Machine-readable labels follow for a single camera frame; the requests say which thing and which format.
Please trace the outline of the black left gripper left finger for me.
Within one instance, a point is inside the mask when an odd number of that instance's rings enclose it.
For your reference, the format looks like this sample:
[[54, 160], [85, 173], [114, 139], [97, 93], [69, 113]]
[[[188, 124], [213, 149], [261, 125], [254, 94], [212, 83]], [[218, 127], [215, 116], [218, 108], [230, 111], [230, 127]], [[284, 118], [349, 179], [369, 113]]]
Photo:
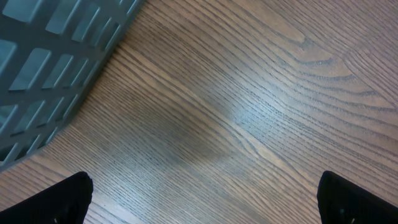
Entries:
[[82, 224], [92, 200], [93, 181], [86, 172], [65, 180], [1, 212], [1, 223]]

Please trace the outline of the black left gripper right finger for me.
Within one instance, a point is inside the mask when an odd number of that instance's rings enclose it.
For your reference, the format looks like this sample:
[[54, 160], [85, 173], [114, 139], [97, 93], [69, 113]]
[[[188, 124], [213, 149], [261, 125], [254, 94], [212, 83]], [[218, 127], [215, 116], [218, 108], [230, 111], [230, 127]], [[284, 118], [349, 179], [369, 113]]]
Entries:
[[326, 170], [317, 191], [323, 224], [397, 224], [397, 207]]

